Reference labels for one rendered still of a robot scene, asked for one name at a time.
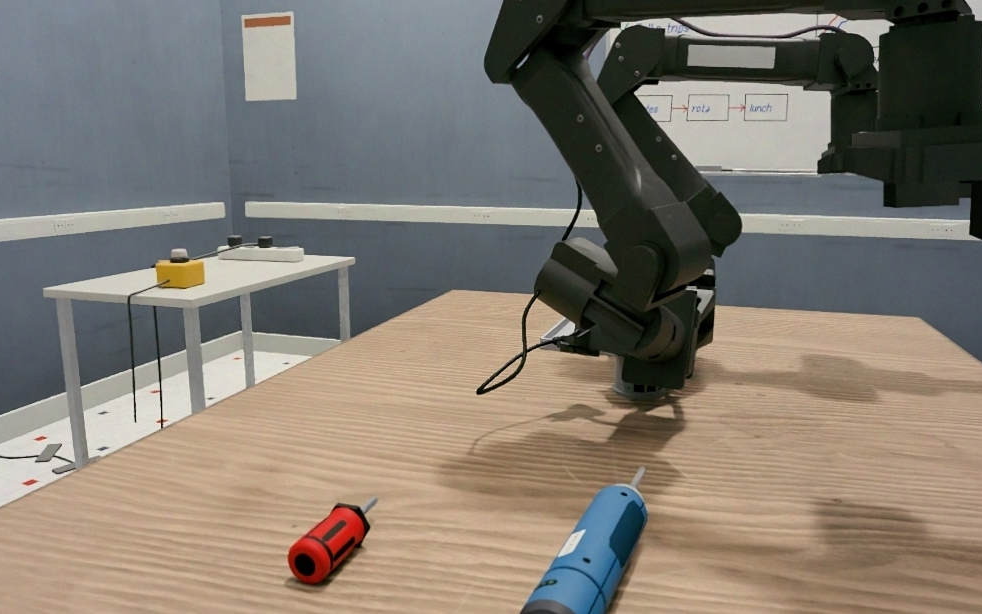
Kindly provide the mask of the red stubby screwdriver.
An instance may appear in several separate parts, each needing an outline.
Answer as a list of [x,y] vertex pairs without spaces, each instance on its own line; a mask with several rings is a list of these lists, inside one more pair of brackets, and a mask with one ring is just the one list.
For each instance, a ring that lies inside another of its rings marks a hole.
[[362,544],[371,529],[363,514],[378,501],[372,497],[361,508],[338,502],[327,518],[290,547],[288,565],[295,577],[305,583],[322,581],[353,547]]

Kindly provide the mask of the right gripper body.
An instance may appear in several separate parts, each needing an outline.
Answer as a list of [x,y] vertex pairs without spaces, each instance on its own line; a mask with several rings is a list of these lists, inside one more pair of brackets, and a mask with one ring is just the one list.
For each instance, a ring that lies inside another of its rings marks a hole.
[[[695,287],[694,287],[695,286]],[[702,290],[712,290],[716,292],[716,270],[705,270],[699,278],[690,281],[688,287],[689,289],[702,289]],[[699,327],[711,327],[714,328],[714,320],[716,320],[716,308],[713,308],[709,314],[702,320]]]

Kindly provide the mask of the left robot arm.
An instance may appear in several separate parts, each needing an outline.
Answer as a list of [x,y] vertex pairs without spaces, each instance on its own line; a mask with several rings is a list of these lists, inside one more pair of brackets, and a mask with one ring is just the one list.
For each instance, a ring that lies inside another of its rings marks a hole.
[[615,349],[650,358],[673,335],[662,304],[682,296],[711,262],[700,222],[654,173],[581,55],[604,31],[650,19],[886,15],[894,25],[879,35],[878,119],[870,133],[852,134],[852,146],[982,143],[982,20],[962,1],[503,0],[484,72],[493,84],[511,84],[534,111],[608,241],[607,251],[583,237],[557,242],[536,278],[537,299],[574,323],[574,332],[598,324]]

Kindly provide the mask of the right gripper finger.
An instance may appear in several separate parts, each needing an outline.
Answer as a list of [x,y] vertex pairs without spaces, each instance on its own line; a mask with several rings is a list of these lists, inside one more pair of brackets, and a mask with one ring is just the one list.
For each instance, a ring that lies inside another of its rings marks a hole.
[[689,289],[686,290],[693,291],[697,294],[696,308],[701,312],[700,323],[709,314],[709,312],[716,308],[716,292],[712,290],[702,290],[702,289]]
[[699,327],[696,340],[695,351],[702,348],[708,344],[712,344],[713,341],[714,328],[711,327]]

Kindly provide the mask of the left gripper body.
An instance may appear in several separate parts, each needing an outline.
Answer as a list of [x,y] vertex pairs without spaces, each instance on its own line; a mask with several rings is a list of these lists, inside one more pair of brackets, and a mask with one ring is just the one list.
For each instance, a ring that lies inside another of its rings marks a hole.
[[[686,290],[683,296],[662,304],[669,311],[674,325],[670,344],[650,358],[637,358],[615,349],[602,335],[598,324],[562,335],[561,341],[571,346],[624,356],[621,378],[624,382],[660,387],[682,392],[686,376],[693,370],[700,311],[696,308],[697,294]],[[641,360],[643,359],[643,360]]]

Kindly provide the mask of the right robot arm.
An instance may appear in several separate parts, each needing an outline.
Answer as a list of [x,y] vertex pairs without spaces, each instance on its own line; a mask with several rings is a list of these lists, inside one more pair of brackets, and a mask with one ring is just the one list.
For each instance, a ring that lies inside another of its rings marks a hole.
[[877,119],[878,112],[874,49],[855,33],[773,39],[665,31],[643,25],[625,28],[616,36],[596,82],[654,173],[692,210],[710,240],[712,255],[721,258],[726,246],[740,238],[740,213],[678,149],[635,92],[643,85],[683,81],[779,84],[829,92],[830,142],[822,158],[845,153],[845,147],[852,146],[852,134],[871,132],[871,119]]

